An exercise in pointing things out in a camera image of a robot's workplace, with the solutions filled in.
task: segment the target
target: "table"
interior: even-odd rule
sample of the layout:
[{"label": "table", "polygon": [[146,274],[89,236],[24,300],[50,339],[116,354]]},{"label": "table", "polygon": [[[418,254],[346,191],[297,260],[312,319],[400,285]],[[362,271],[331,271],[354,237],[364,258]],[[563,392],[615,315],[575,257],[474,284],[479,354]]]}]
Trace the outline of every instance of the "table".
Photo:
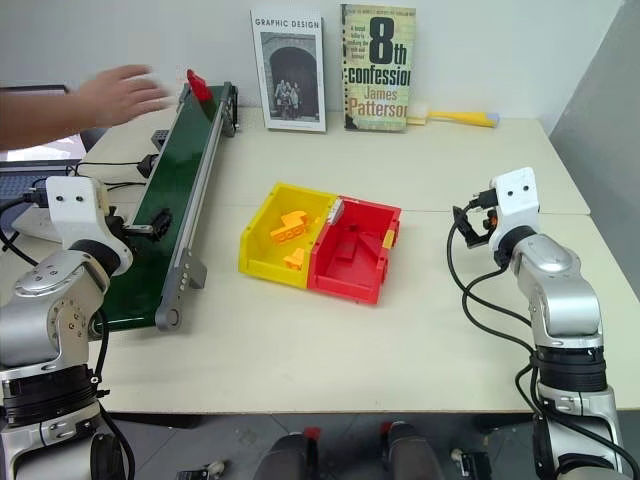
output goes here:
[{"label": "table", "polygon": [[[150,134],[171,118],[171,112],[162,112],[110,130],[87,161],[141,159],[152,151]],[[506,120],[497,130],[432,123],[387,135],[343,132],[339,117],[330,115],[329,133],[311,135],[267,132],[255,109],[242,109],[240,118],[241,132],[221,143],[193,248],[208,267],[205,288],[188,292],[180,330],[112,335],[103,373],[104,386],[111,389],[106,408],[137,413],[525,411],[513,376],[527,362],[526,353],[466,320],[444,257],[451,203],[465,203],[491,175],[524,164],[537,174],[543,230],[581,255],[583,273],[599,295],[607,372],[618,407],[640,408],[640,385],[631,371],[640,352],[628,346],[628,338],[640,334],[635,321],[640,306],[537,122]],[[412,153],[388,160],[386,142]],[[290,152],[278,149],[283,144]],[[358,145],[369,155],[366,163],[343,156],[342,147]],[[340,167],[343,175],[325,172],[317,164],[321,158],[326,168]],[[385,163],[390,161],[402,176],[390,175]],[[358,177],[355,167],[365,165],[370,166],[367,177]],[[85,173],[132,179],[126,167],[90,167],[83,167]],[[459,181],[450,180],[455,175]],[[439,181],[421,188],[429,177]],[[404,209],[377,307],[237,272],[240,233],[278,180]],[[133,204],[139,194],[132,187],[114,191],[113,197]],[[36,258],[55,248],[26,238],[20,246]],[[467,280],[495,269],[486,247],[470,251],[459,238],[455,258]],[[0,281],[4,303],[10,277],[27,265],[4,254],[0,269],[11,272]],[[511,274],[478,286],[478,293],[526,312]],[[531,339],[514,320],[476,306],[473,312],[496,328]],[[91,345],[91,362],[98,346]]]}]

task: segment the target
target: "floor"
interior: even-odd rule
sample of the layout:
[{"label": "floor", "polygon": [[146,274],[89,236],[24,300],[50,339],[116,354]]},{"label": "floor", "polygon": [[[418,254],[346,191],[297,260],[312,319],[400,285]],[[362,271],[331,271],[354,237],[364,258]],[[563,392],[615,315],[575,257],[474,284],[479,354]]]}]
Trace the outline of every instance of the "floor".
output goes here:
[{"label": "floor", "polygon": [[[449,459],[452,448],[489,454],[494,480],[537,478],[531,455],[531,426],[504,427],[482,435],[466,414],[230,415],[205,417],[194,429],[171,429],[118,422],[136,455],[137,480],[173,480],[180,470],[195,470],[215,460],[230,466],[223,480],[251,480],[258,462],[280,436],[305,427],[322,429],[321,478],[383,480],[379,431],[383,422],[415,425],[438,455],[447,479],[461,479]],[[626,448],[640,458],[640,412],[621,412]]]}]

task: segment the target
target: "fingers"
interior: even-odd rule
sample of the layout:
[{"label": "fingers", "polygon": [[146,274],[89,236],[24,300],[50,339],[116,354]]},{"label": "fingers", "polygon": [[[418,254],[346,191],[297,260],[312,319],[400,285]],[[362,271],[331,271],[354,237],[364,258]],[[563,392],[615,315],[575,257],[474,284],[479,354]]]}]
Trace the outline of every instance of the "fingers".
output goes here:
[{"label": "fingers", "polygon": [[136,78],[134,80],[127,80],[124,82],[126,85],[126,92],[137,92],[139,90],[157,89],[158,84],[148,78]]},{"label": "fingers", "polygon": [[138,90],[129,94],[129,100],[132,104],[148,102],[149,100],[158,100],[168,97],[169,93],[163,88],[150,88],[147,90]]},{"label": "fingers", "polygon": [[157,112],[158,110],[163,110],[169,106],[168,102],[164,101],[155,101],[155,102],[144,102],[138,103],[131,107],[131,119],[139,117],[140,115],[144,115],[145,113]]},{"label": "fingers", "polygon": [[146,75],[151,69],[146,65],[123,65],[111,70],[107,70],[109,75],[113,75],[118,80],[126,80],[127,78],[137,77],[138,75]]}]

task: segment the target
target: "yellow toy block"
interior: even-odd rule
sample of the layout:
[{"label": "yellow toy block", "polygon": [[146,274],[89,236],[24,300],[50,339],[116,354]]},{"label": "yellow toy block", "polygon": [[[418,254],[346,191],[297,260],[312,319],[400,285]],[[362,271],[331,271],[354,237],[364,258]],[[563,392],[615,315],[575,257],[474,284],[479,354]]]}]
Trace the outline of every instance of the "yellow toy block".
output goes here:
[{"label": "yellow toy block", "polygon": [[271,238],[277,243],[284,243],[306,232],[307,212],[296,210],[280,217],[284,227],[271,232]]},{"label": "yellow toy block", "polygon": [[302,264],[304,263],[304,248],[296,248],[291,255],[287,255],[283,258],[287,267],[294,270],[302,270]]}]

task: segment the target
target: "book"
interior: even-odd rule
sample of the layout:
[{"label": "book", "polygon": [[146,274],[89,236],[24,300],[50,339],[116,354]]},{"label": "book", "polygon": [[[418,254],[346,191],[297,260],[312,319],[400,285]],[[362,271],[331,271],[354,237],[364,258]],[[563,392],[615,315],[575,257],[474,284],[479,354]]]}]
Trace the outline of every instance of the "book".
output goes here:
[{"label": "book", "polygon": [[344,126],[407,126],[415,8],[342,5]]},{"label": "book", "polygon": [[260,8],[251,23],[267,128],[326,131],[320,14]]}]

